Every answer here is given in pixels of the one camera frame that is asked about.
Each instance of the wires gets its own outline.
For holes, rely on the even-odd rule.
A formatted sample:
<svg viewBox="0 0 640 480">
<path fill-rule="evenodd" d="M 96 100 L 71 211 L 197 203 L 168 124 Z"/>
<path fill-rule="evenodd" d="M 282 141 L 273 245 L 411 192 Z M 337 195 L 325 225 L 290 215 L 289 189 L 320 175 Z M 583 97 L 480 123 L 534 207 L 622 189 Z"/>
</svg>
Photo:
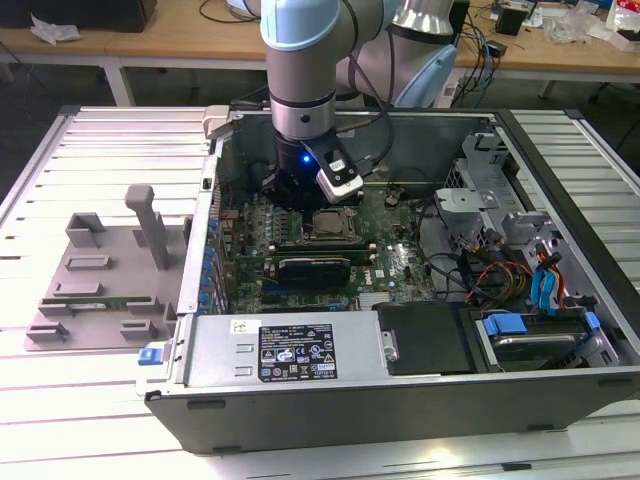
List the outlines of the wires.
<svg viewBox="0 0 640 480">
<path fill-rule="evenodd" d="M 395 62 L 395 44 L 393 40 L 393 35 L 391 34 L 391 32 L 388 32 L 388 34 L 389 34 L 389 48 L 391 49 L 391 81 L 389 86 L 389 96 L 388 96 L 389 102 L 388 103 L 391 103 L 391 101 L 393 101 L 393 90 L 395 89 L 396 62 Z M 358 73 L 366 83 L 367 87 L 369 88 L 369 91 L 373 95 L 373 98 L 375 98 L 376 103 L 380 108 L 380 113 L 376 118 L 369 120 L 368 122 L 362 122 L 362 124 L 359 124 L 355 127 L 361 128 L 367 125 L 371 125 L 373 122 L 375 122 L 379 118 L 384 118 L 385 123 L 387 125 L 387 130 L 388 130 L 387 143 L 384 149 L 382 150 L 382 152 L 380 152 L 380 154 L 378 154 L 373 160 L 371 160 L 371 164 L 375 167 L 379 165 L 380 162 L 382 162 L 382 160 L 384 160 L 387 154 L 391 151 L 391 148 L 393 147 L 393 142 L 395 140 L 395 131 L 393 128 L 393 124 L 391 122 L 391 117 L 389 116 L 388 105 L 385 105 L 383 103 L 382 99 L 380 98 L 380 95 L 378 94 L 378 91 L 375 89 L 375 87 L 371 83 L 371 80 L 369 80 L 369 77 L 365 73 L 364 69 L 360 66 L 360 64 L 358 64 L 358 61 L 353 56 L 353 54 L 349 55 L 349 58 L 353 62 L 355 69 L 358 71 Z M 353 125 L 351 127 L 343 127 L 338 130 L 338 133 L 342 131 L 353 130 L 353 129 L 354 129 Z"/>
<path fill-rule="evenodd" d="M 479 28 L 475 26 L 473 18 L 469 13 L 467 13 L 467 18 L 469 21 L 466 22 L 465 25 L 468 26 L 471 31 L 462 32 L 461 35 L 474 40 L 475 46 L 478 50 L 478 55 L 476 57 L 476 64 L 471 71 L 471 74 L 465 79 L 462 87 L 460 88 L 460 91 L 454 97 L 452 103 L 456 103 L 458 100 L 463 100 L 464 97 L 469 93 L 478 91 L 478 89 L 480 89 L 480 94 L 473 103 L 473 108 L 477 108 L 484 98 L 487 89 L 489 88 L 491 83 L 493 83 L 493 78 L 496 70 L 500 67 L 501 59 L 498 58 L 496 60 L 491 56 L 489 45 L 487 44 L 484 34 Z M 480 73 L 476 77 L 476 72 L 478 72 L 478 69 L 480 69 Z"/>
<path fill-rule="evenodd" d="M 499 305 L 506 305 L 510 300 L 517 298 L 525 289 L 527 284 L 527 276 L 532 276 L 531 270 L 520 263 L 516 262 L 493 262 L 489 264 L 487 268 L 480 274 L 476 281 L 476 287 L 486 279 L 492 270 L 497 270 L 504 274 L 505 283 L 502 286 L 500 293 L 496 297 L 490 297 L 491 301 L 487 302 L 482 310 L 491 310 Z M 472 290 L 468 295 L 466 302 L 470 303 L 473 300 L 476 290 Z"/>
<path fill-rule="evenodd" d="M 622 139 L 620 140 L 620 142 L 618 142 L 618 146 L 616 147 L 616 151 L 620 151 L 620 149 L 625 144 L 625 142 L 629 139 L 629 137 L 631 136 L 633 131 L 636 128 L 638 128 L 639 126 L 640 126 L 640 120 L 638 120 L 633 125 L 631 125 L 631 127 L 629 127 L 629 130 L 627 130 L 627 132 L 622 136 Z"/>
<path fill-rule="evenodd" d="M 255 13 L 253 13 L 251 11 L 251 9 L 249 8 L 249 4 L 247 3 L 247 0 L 242 0 L 242 4 L 244 5 L 244 9 L 249 12 L 249 15 L 251 15 L 252 17 L 254 17 L 256 20 L 260 20 L 260 15 L 256 15 Z"/>
<path fill-rule="evenodd" d="M 206 13 L 204 13 L 204 7 L 206 7 L 209 4 L 209 2 L 211 2 L 211 0 L 205 0 L 204 2 L 202 2 L 202 4 L 200 4 L 200 8 L 198 9 L 198 12 L 200 13 L 200 16 L 206 18 L 207 20 L 211 20 L 212 22 L 224 23 L 224 24 L 251 23 L 251 22 L 255 22 L 256 20 L 260 19 L 260 17 L 256 17 L 253 14 L 251 14 L 250 17 L 244 16 L 244 15 L 240 15 L 239 13 L 235 12 L 229 5 L 226 6 L 227 12 L 229 12 L 229 14 L 232 17 L 234 17 L 235 20 L 225 20 L 225 19 L 222 19 L 222 18 L 215 18 L 215 17 L 212 17 L 212 16 L 207 15 Z"/>
<path fill-rule="evenodd" d="M 9 47 L 7 47 L 2 40 L 0 40 L 0 47 L 2 47 L 2 49 L 7 52 L 17 63 L 18 65 L 20 65 L 20 68 L 24 69 L 25 72 L 27 72 L 27 75 L 29 76 L 29 78 L 32 78 L 33 80 L 35 80 L 40 87 L 42 87 L 42 90 L 44 90 L 46 92 L 46 94 L 53 100 L 55 101 L 58 106 L 62 106 L 64 102 L 62 102 L 60 100 L 60 98 L 54 94 L 51 90 L 49 90 L 49 88 L 44 84 L 44 82 L 42 80 L 40 80 L 40 78 L 38 78 L 34 73 L 33 73 L 33 68 L 29 69 L 29 67 L 27 67 L 27 65 L 20 60 L 15 53 L 13 53 Z"/>
<path fill-rule="evenodd" d="M 238 98 L 234 98 L 233 100 L 231 100 L 231 106 L 232 107 L 253 107 L 253 108 L 263 108 L 264 106 L 266 106 L 266 103 L 268 102 L 268 100 L 266 101 L 254 101 L 252 100 L 252 97 L 258 96 L 261 93 L 264 93 L 266 91 L 268 91 L 269 86 L 268 85 L 264 85 L 260 88 L 257 88 L 249 93 L 246 93 L 244 95 L 242 95 L 241 97 Z"/>
<path fill-rule="evenodd" d="M 547 254 L 546 253 L 539 253 L 538 254 L 538 261 L 540 263 L 544 262 L 547 259 Z M 564 279 L 564 275 L 562 274 L 562 272 L 560 272 L 560 270 L 558 270 L 558 267 L 556 265 L 551 266 L 551 268 L 549 268 L 549 270 L 553 273 L 553 275 L 556 277 L 556 284 L 558 285 L 558 293 L 557 293 L 557 303 L 558 306 L 562 309 L 565 308 L 564 305 L 564 298 L 565 298 L 565 289 L 566 289 L 566 282 Z"/>
</svg>

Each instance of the blue drive bracket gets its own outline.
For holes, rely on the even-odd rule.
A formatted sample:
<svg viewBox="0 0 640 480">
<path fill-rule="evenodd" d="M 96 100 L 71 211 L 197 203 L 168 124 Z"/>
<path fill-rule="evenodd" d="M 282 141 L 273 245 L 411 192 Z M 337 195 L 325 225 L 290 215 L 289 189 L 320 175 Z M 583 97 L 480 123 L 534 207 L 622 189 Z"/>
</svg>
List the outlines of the blue drive bracket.
<svg viewBox="0 0 640 480">
<path fill-rule="evenodd" d="M 598 317 L 596 316 L 595 313 L 593 312 L 585 313 L 584 319 L 587 322 L 587 326 L 589 327 L 589 329 L 591 329 L 592 333 L 600 328 L 600 320 L 598 320 Z"/>
<path fill-rule="evenodd" d="M 140 350 L 138 354 L 138 365 L 148 367 L 151 365 L 162 365 L 163 351 L 162 348 L 146 347 Z"/>
<path fill-rule="evenodd" d="M 527 326 L 519 313 L 494 313 L 483 320 L 490 337 L 501 334 L 527 333 Z"/>
<path fill-rule="evenodd" d="M 551 297 L 556 286 L 556 277 L 546 270 L 536 270 L 531 281 L 531 303 L 548 315 L 555 316 L 558 310 L 551 306 Z"/>
</svg>

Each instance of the cable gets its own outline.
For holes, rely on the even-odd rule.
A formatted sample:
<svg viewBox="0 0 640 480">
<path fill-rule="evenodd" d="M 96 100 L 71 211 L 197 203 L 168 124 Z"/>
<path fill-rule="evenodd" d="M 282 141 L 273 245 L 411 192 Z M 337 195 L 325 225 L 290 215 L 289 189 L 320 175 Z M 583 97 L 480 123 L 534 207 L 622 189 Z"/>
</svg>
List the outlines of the cable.
<svg viewBox="0 0 640 480">
<path fill-rule="evenodd" d="M 463 100 L 467 94 L 476 91 L 478 88 L 481 88 L 482 90 L 480 91 L 480 95 L 474 101 L 473 108 L 476 108 L 484 98 L 484 95 L 489 86 L 493 83 L 495 72 L 500 67 L 501 59 L 498 58 L 496 60 L 491 56 L 489 52 L 489 46 L 484 34 L 479 28 L 475 26 L 473 18 L 469 13 L 467 14 L 467 17 L 468 21 L 465 22 L 465 25 L 469 27 L 471 31 L 462 32 L 461 36 L 467 37 L 474 41 L 475 46 L 478 50 L 478 54 L 476 57 L 476 64 L 471 71 L 471 74 L 468 75 L 465 79 L 460 88 L 460 91 L 454 97 L 452 104 L 458 102 L 459 100 Z M 478 75 L 478 77 L 476 77 L 475 75 L 480 68 L 480 64 L 482 64 L 482 68 L 480 69 L 481 73 Z"/>
<path fill-rule="evenodd" d="M 230 104 L 232 107 L 234 106 L 247 106 L 247 107 L 255 107 L 255 108 L 262 108 L 263 104 L 262 103 L 258 103 L 258 102 L 253 102 L 251 100 L 247 100 L 248 98 L 253 97 L 254 95 L 258 95 L 259 93 L 264 92 L 265 90 L 268 90 L 269 86 L 268 85 L 264 85 L 260 88 L 256 88 L 255 90 L 246 93 L 238 98 L 234 98 L 233 100 L 231 100 Z"/>
<path fill-rule="evenodd" d="M 477 29 L 476 29 L 475 25 L 473 24 L 473 19 L 471 18 L 471 15 L 467 13 L 467 16 L 469 18 L 469 22 L 470 23 L 465 23 L 465 25 L 470 26 L 472 31 L 474 33 L 476 33 Z M 468 36 L 468 38 L 471 38 L 471 39 L 473 39 L 475 41 L 476 48 L 478 50 L 478 55 L 476 56 L 476 64 L 473 67 L 473 70 L 471 71 L 471 74 L 465 79 L 464 83 L 462 84 L 462 87 L 460 88 L 460 91 L 454 97 L 452 104 L 454 104 L 458 100 L 462 100 L 464 98 L 464 96 L 468 93 L 467 92 L 467 87 L 470 85 L 471 81 L 475 77 L 475 74 L 478 71 L 478 68 L 480 67 L 480 62 L 483 61 L 483 55 L 482 55 L 483 49 L 482 49 L 482 45 L 481 45 L 480 41 L 478 40 L 479 36 L 478 35 L 473 35 L 473 36 Z"/>
<path fill-rule="evenodd" d="M 256 15 L 251 11 L 251 9 L 249 8 L 249 4 L 247 3 L 247 0 L 242 0 L 242 4 L 244 5 L 245 10 L 249 12 L 249 15 L 251 15 L 252 17 L 255 17 L 256 20 L 260 20 L 262 18 L 260 17 L 260 15 Z"/>
<path fill-rule="evenodd" d="M 215 17 L 211 17 L 209 15 L 207 15 L 206 13 L 204 13 L 204 7 L 207 6 L 207 4 L 211 2 L 211 0 L 205 0 L 204 2 L 202 2 L 202 4 L 200 5 L 200 8 L 198 9 L 198 12 L 200 13 L 200 16 L 206 18 L 207 20 L 211 20 L 212 22 L 216 22 L 216 23 L 224 23 L 224 24 L 234 24 L 234 23 L 251 23 L 251 22 L 255 22 L 258 18 L 257 17 L 252 17 L 252 18 L 242 18 L 240 15 L 238 15 L 237 13 L 233 12 L 229 7 L 227 7 L 227 11 L 236 19 L 236 20 L 224 20 L 222 18 L 215 18 Z"/>
<path fill-rule="evenodd" d="M 392 58 L 392 61 L 391 61 L 391 78 L 395 78 L 395 73 L 396 73 L 395 72 L 395 44 L 394 44 L 394 41 L 393 41 L 393 35 L 391 34 L 391 32 L 388 32 L 388 33 L 389 33 L 389 47 L 391 48 L 391 58 Z M 385 123 L 386 123 L 387 129 L 388 129 L 387 144 L 385 145 L 385 147 L 382 150 L 382 152 L 377 157 L 375 157 L 373 160 L 371 160 L 371 164 L 375 167 L 376 165 L 379 165 L 380 162 L 382 162 L 382 160 L 384 160 L 384 158 L 387 156 L 387 154 L 391 151 L 391 148 L 393 147 L 393 142 L 395 140 L 395 131 L 394 131 L 394 128 L 393 128 L 393 124 L 391 123 L 391 117 L 389 117 L 389 112 L 387 111 L 387 106 L 385 106 L 385 104 L 382 102 L 382 99 L 380 98 L 380 95 L 378 94 L 378 91 L 375 89 L 375 87 L 371 83 L 371 80 L 369 80 L 369 77 L 365 73 L 364 69 L 360 66 L 360 64 L 358 64 L 358 61 L 355 59 L 353 54 L 350 54 L 349 58 L 353 62 L 353 65 L 354 65 L 355 69 L 358 71 L 358 73 L 360 74 L 360 76 L 362 77 L 364 82 L 367 84 L 367 87 L 369 88 L 369 91 L 372 93 L 373 98 L 375 98 L 376 103 L 378 104 L 378 107 L 380 108 L 379 118 L 384 118 L 385 119 Z M 390 91 L 389 97 L 393 96 L 393 90 L 391 90 L 391 87 L 395 87 L 395 84 L 391 85 L 390 88 L 389 88 L 389 91 Z"/>
<path fill-rule="evenodd" d="M 31 80 L 31 75 L 33 74 L 33 71 L 35 70 L 35 68 L 36 68 L 35 65 L 31 65 L 31 68 L 27 70 L 28 75 L 26 80 L 24 81 L 24 88 L 22 89 L 22 111 L 32 123 L 36 124 L 41 128 L 48 129 L 50 125 L 47 125 L 45 122 L 36 120 L 31 116 L 31 113 L 29 112 L 29 105 L 27 104 L 27 97 L 29 95 L 29 80 Z"/>
<path fill-rule="evenodd" d="M 416 242 L 416 248 L 418 251 L 418 256 L 420 257 L 420 259 L 425 263 L 425 265 L 428 265 L 429 268 L 431 268 L 431 270 L 433 270 L 434 272 L 439 273 L 440 275 L 442 275 L 443 277 L 445 277 L 447 280 L 450 280 L 451 282 L 455 283 L 456 285 L 459 285 L 460 287 L 464 288 L 465 292 L 468 292 L 468 288 L 467 285 L 465 285 L 465 283 L 462 280 L 459 280 L 458 278 L 454 277 L 453 275 L 451 275 L 451 272 L 446 272 L 444 270 L 442 270 L 440 267 L 438 267 L 437 265 L 434 265 L 431 262 L 432 258 L 438 257 L 438 256 L 447 256 L 451 258 L 452 254 L 448 254 L 448 253 L 434 253 L 433 255 L 430 255 L 429 257 L 427 257 L 424 254 L 424 249 L 422 247 L 422 241 L 420 240 L 420 230 L 422 228 L 422 222 L 425 218 L 425 214 L 427 213 L 427 205 L 425 204 L 422 207 L 422 211 L 420 212 L 420 219 L 418 220 L 418 225 L 416 227 L 416 235 L 415 235 L 415 242 Z M 474 286 L 472 287 L 472 291 L 477 293 L 478 295 L 482 296 L 482 297 L 486 297 L 489 298 L 491 300 L 497 300 L 495 297 L 492 297 L 491 295 L 487 294 L 486 292 L 483 292 L 479 287 Z"/>
<path fill-rule="evenodd" d="M 638 126 L 640 126 L 640 120 L 638 120 L 637 122 L 635 122 L 633 125 L 631 125 L 631 127 L 629 127 L 629 130 L 627 130 L 627 132 L 622 136 L 622 139 L 620 140 L 620 142 L 618 143 L 618 146 L 616 147 L 616 152 L 619 152 L 620 149 L 622 148 L 622 146 L 625 144 L 625 142 L 629 139 L 629 137 L 631 136 L 631 133 L 633 133 L 633 131 L 638 128 Z"/>
<path fill-rule="evenodd" d="M 42 80 L 40 80 L 40 78 L 38 78 L 32 71 L 29 71 L 29 68 L 26 66 L 26 64 L 20 60 L 15 53 L 13 53 L 9 47 L 7 47 L 2 40 L 0 40 L 0 47 L 2 47 L 4 49 L 5 52 L 7 52 L 17 63 L 18 65 L 20 65 L 21 68 L 23 68 L 26 72 L 27 75 L 29 75 L 30 78 L 33 78 L 36 82 L 38 82 L 40 84 L 40 86 L 42 87 L 42 89 L 47 93 L 47 95 L 49 95 L 49 97 L 51 97 L 52 100 L 54 100 L 58 106 L 62 106 L 64 102 L 62 102 L 60 100 L 60 98 L 54 94 L 51 90 L 49 90 L 49 88 L 44 84 L 44 82 Z"/>
</svg>

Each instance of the power connector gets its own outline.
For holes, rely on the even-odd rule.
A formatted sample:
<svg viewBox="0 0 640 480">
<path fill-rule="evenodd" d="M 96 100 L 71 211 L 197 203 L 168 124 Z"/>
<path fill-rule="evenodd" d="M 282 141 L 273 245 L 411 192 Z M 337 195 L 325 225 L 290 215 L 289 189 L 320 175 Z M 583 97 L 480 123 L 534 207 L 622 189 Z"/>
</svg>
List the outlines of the power connector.
<svg viewBox="0 0 640 480">
<path fill-rule="evenodd" d="M 493 58 L 504 57 L 504 54 L 507 53 L 507 46 L 494 40 L 488 41 L 487 47 L 489 47 L 489 55 Z"/>
</svg>

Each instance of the motherboard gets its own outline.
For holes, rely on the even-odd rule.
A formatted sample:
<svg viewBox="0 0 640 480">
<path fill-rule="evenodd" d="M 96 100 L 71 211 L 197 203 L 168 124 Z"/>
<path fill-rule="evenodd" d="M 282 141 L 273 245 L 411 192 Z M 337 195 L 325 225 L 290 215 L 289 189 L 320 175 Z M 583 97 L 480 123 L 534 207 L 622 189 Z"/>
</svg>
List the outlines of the motherboard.
<svg viewBox="0 0 640 480">
<path fill-rule="evenodd" d="M 228 313 L 370 310 L 378 303 L 433 300 L 414 240 L 415 202 L 386 185 L 368 186 L 349 205 L 312 215 L 254 196 L 222 195 L 210 225 Z M 213 298 L 201 313 L 216 313 Z"/>
</svg>

